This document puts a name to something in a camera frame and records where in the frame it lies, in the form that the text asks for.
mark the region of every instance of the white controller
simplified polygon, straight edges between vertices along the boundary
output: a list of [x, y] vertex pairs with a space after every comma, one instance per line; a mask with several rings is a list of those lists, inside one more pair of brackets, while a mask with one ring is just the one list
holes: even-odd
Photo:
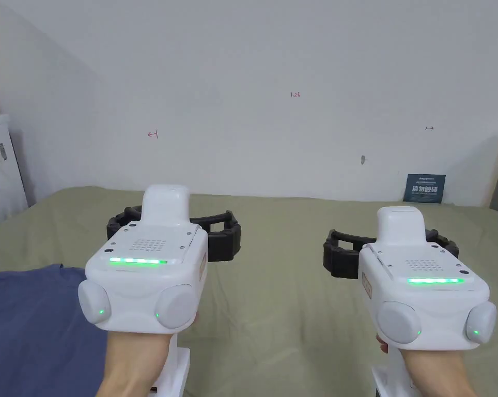
[[86, 265], [78, 286], [83, 314], [108, 331], [169, 333], [169, 354], [152, 395], [181, 397], [190, 351], [177, 333], [196, 317], [207, 276], [208, 235], [189, 221], [189, 192], [154, 185], [140, 221], [121, 227]]
[[469, 350], [493, 333], [495, 305], [486, 282], [438, 244], [427, 242], [415, 207], [378, 211], [378, 238], [363, 246], [359, 283], [388, 368], [373, 369], [379, 396], [415, 397], [399, 349]]

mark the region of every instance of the round button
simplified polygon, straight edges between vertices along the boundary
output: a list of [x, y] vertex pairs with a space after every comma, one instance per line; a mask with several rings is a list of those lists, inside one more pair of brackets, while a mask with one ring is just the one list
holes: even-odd
[[161, 292], [155, 305], [155, 316], [163, 327], [176, 329], [196, 314], [196, 303], [196, 295], [190, 285], [176, 285]]
[[420, 335], [422, 326], [415, 310], [400, 302], [383, 302], [377, 315], [381, 331], [399, 344], [409, 344]]
[[91, 324], [101, 323], [112, 314], [108, 294], [100, 285], [92, 281], [84, 280], [79, 284], [78, 301], [82, 313]]
[[488, 343], [495, 328], [497, 308], [484, 302], [471, 309], [466, 322], [466, 336], [475, 343]]

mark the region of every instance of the white wall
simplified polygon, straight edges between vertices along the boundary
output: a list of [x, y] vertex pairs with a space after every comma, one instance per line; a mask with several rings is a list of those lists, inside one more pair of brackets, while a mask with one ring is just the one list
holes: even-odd
[[178, 182], [399, 200], [408, 173], [447, 174], [448, 202], [486, 195], [498, 0], [0, 3], [0, 106], [30, 199]]

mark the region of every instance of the handheld device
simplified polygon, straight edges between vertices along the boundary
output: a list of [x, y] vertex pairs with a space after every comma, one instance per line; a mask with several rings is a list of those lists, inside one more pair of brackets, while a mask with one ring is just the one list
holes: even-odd
[[[98, 328], [174, 334], [151, 395], [182, 396], [190, 351], [177, 347], [177, 334], [196, 317], [210, 258], [228, 261], [240, 250], [241, 226], [232, 213], [191, 220], [189, 196], [184, 186], [149, 187], [142, 207], [110, 220], [109, 240], [78, 286], [82, 312]], [[211, 224], [222, 221], [225, 229], [209, 239]]]
[[[338, 246], [354, 244], [353, 250]], [[426, 231], [415, 207], [378, 211], [378, 238], [340, 234], [324, 244], [324, 267], [358, 279], [364, 303], [388, 343], [387, 369], [374, 368], [380, 397], [416, 397], [400, 349], [469, 350], [487, 343], [496, 307], [486, 282], [462, 263], [452, 241]]]

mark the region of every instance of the orange label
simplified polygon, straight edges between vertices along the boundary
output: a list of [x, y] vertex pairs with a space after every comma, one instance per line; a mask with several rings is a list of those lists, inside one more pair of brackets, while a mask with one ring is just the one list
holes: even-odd
[[368, 282], [365, 273], [363, 273], [362, 281], [363, 281], [363, 288], [365, 289], [366, 294], [370, 299], [372, 299], [372, 285], [370, 285], [370, 283]]

